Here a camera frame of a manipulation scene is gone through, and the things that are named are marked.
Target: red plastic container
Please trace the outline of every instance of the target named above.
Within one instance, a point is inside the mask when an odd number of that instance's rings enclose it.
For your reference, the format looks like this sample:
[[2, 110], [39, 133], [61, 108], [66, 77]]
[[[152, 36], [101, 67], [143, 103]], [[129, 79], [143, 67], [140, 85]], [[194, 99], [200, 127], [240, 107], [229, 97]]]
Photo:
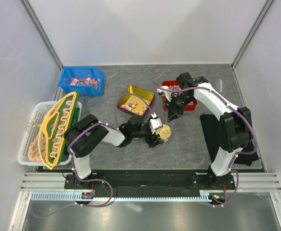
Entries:
[[[178, 82], [176, 80], [167, 80], [167, 81], [164, 81], [162, 82], [161, 84], [162, 86], [172, 86], [172, 85], [179, 85]], [[163, 107], [164, 107], [164, 111], [167, 112], [167, 108], [165, 106], [165, 102], [166, 102], [166, 96], [163, 96], [162, 97], [162, 100], [163, 100]], [[184, 107], [184, 111], [194, 111], [195, 108], [197, 106], [197, 100], [193, 100], [193, 102], [190, 102], [188, 105], [186, 105]]]

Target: white panel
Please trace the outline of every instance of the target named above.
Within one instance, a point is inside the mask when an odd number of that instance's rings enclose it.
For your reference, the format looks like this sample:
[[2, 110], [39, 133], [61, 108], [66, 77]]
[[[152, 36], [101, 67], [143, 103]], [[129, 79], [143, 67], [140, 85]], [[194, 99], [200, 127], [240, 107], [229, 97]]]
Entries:
[[281, 0], [273, 3], [237, 71], [262, 157], [281, 183]]
[[18, 0], [0, 0], [0, 231], [24, 177], [17, 154], [33, 107], [51, 100], [59, 71]]
[[265, 0], [30, 0], [64, 65], [231, 63]]

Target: blue bin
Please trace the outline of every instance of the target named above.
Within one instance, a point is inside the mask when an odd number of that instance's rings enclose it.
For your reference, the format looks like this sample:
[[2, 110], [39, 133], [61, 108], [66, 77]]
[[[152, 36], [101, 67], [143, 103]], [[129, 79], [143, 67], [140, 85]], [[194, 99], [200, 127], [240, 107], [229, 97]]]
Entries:
[[[59, 79], [58, 87], [62, 87], [66, 94], [78, 91], [79, 96], [101, 96], [104, 88], [104, 73], [97, 67], [92, 66], [65, 66]], [[99, 78], [98, 89], [90, 85], [70, 85], [72, 78]]]

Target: black mat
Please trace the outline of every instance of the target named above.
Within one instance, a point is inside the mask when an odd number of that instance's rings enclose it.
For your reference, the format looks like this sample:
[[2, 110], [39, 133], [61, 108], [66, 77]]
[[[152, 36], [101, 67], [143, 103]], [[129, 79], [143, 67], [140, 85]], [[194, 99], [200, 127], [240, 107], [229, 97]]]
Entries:
[[[219, 145], [217, 143], [217, 128], [218, 128], [218, 120], [214, 115], [201, 115], [200, 116], [201, 125], [203, 129], [204, 138], [206, 140], [207, 148], [209, 151], [209, 155], [211, 161], [213, 162], [216, 158]], [[245, 148], [243, 148], [243, 152], [249, 152], [253, 150], [254, 145], [252, 142], [249, 142]], [[239, 157], [236, 158], [235, 164], [245, 164], [248, 166], [252, 165], [252, 162], [258, 160], [259, 157], [257, 153], [251, 155], [239, 154]]]

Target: white laundry basket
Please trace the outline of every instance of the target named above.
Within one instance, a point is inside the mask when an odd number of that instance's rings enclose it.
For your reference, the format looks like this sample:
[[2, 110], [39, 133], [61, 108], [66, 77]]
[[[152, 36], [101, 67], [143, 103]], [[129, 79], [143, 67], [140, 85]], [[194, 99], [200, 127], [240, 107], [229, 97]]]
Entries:
[[[47, 102], [41, 102], [35, 105], [32, 116], [30, 120], [34, 120], [35, 123], [39, 124], [44, 115], [57, 103], [57, 101], [47, 101]], [[80, 114], [81, 114], [81, 103], [77, 102], [76, 107], [78, 107], [79, 110], [79, 118], [80, 120]], [[21, 144], [21, 148], [18, 154], [17, 161], [21, 165], [28, 165], [28, 166], [44, 166], [43, 162], [31, 162], [28, 158], [28, 151], [29, 146], [32, 142], [32, 140], [37, 136], [39, 132], [39, 127], [35, 126], [33, 128], [29, 128], [29, 131], [26, 131], [25, 137], [23, 139], [23, 142]], [[69, 156], [66, 161], [60, 162], [58, 165], [66, 165], [71, 161], [71, 157]]]

